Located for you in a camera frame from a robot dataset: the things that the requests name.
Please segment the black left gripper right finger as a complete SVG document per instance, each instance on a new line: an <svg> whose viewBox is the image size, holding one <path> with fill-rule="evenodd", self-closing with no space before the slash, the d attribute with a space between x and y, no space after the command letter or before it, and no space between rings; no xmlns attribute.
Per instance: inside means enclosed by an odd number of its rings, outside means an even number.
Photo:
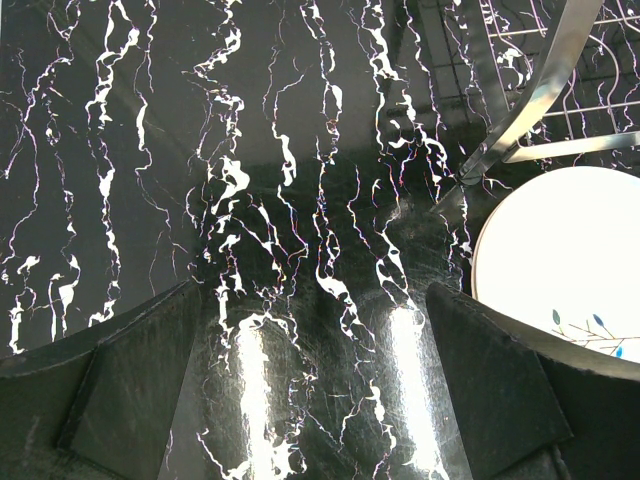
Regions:
<svg viewBox="0 0 640 480"><path fill-rule="evenodd" d="M638 364L440 283L426 307L474 478L638 478Z"/></svg>

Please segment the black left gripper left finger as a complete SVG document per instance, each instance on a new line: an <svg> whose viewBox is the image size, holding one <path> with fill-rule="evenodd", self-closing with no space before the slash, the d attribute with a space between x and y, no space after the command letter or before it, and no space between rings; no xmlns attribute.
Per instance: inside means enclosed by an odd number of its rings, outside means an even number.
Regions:
<svg viewBox="0 0 640 480"><path fill-rule="evenodd" d="M201 314L184 282L1 361L4 479L154 479Z"/></svg>

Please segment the cream and blue leaf plate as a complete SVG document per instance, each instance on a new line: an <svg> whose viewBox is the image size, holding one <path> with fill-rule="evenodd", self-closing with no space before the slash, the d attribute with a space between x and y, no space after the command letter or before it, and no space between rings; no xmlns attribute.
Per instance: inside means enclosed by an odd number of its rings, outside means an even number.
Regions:
<svg viewBox="0 0 640 480"><path fill-rule="evenodd" d="M638 178L577 166L514 190L478 236L471 290L503 315L638 362Z"/></svg>

